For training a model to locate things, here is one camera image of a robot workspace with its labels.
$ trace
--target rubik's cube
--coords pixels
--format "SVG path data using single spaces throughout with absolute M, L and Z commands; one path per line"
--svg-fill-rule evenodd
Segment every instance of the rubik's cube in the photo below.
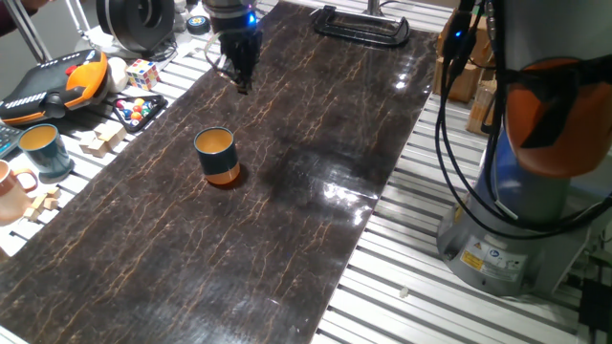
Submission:
M 138 59 L 127 68 L 127 76 L 134 87 L 149 91 L 160 81 L 155 63 Z

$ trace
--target mug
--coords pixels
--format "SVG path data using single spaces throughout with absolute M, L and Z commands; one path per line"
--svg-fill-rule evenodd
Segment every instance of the mug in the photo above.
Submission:
M 38 168 L 41 181 L 64 177 L 75 164 L 68 156 L 57 128 L 51 124 L 38 124 L 26 130 L 19 138 L 19 148 Z
M 232 182 L 240 174 L 233 133 L 223 127 L 208 128 L 193 141 L 207 180 L 215 184 Z
M 34 178 L 34 185 L 24 189 L 17 176 L 27 173 Z M 26 212 L 32 205 L 32 200 L 27 192 L 33 191 L 38 186 L 38 179 L 32 170 L 28 168 L 12 171 L 9 163 L 0 161 L 0 225 L 11 223 Z

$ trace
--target blue mug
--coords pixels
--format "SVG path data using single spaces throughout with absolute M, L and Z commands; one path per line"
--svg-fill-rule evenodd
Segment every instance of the blue mug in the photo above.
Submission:
M 19 138 L 19 148 L 38 169 L 41 181 L 63 179 L 75 166 L 59 131 L 51 124 L 38 124 L 26 130 Z

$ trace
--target wooden table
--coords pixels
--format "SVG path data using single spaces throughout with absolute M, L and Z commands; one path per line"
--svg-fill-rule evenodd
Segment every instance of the wooden table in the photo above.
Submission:
M 252 95 L 205 75 L 0 267 L 0 323 L 42 343 L 311 338 L 426 101 L 436 38 L 364 48 L 315 34 L 311 11 L 263 20 Z M 193 151 L 212 125 L 238 142 L 231 190 Z

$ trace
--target sticker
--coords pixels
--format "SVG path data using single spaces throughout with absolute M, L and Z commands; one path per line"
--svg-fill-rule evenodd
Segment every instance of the sticker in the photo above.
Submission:
M 459 220 L 461 220 L 461 215 L 463 215 L 463 208 L 458 204 L 457 209 L 455 209 L 455 216 L 452 222 L 457 225 Z
M 515 282 L 523 270 L 526 254 L 514 254 L 470 236 L 461 261 L 492 278 Z
M 204 24 L 204 17 L 194 16 L 194 17 L 191 17 L 188 21 L 189 21 L 189 24 L 191 25 L 202 25 Z

